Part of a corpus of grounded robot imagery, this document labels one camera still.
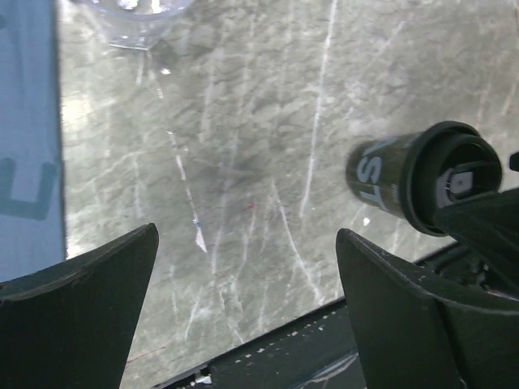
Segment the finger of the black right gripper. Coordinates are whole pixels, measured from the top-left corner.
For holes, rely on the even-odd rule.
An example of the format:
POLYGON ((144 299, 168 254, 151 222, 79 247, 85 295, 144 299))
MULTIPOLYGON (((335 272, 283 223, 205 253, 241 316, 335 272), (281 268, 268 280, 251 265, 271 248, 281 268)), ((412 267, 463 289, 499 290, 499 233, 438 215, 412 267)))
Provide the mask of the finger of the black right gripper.
POLYGON ((508 290, 518 294, 518 189, 440 209, 436 225, 482 256, 508 290))

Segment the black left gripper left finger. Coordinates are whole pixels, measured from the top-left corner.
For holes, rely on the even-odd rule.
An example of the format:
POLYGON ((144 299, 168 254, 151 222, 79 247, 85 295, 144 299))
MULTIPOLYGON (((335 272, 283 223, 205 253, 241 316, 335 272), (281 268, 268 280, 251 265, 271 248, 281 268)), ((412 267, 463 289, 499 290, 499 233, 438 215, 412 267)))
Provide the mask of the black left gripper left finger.
POLYGON ((145 224, 1 284, 3 388, 118 388, 157 256, 145 224))

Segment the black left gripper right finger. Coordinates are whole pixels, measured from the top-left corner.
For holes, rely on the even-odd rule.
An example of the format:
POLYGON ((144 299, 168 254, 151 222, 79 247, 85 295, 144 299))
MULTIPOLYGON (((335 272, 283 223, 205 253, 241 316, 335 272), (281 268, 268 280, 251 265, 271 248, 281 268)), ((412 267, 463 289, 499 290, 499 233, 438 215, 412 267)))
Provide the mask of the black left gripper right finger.
POLYGON ((369 388, 516 388, 518 303, 447 280, 349 229, 336 239, 369 388))

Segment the black coffee cup lid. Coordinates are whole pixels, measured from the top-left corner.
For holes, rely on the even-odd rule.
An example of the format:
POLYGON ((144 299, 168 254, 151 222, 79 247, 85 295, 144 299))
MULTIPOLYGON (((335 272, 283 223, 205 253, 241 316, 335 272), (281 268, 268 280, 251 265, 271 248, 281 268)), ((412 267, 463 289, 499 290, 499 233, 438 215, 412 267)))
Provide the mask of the black coffee cup lid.
POLYGON ((503 168, 494 148, 463 122, 444 121, 412 135, 399 188, 405 218, 420 233, 442 237, 445 207, 499 191, 503 168))

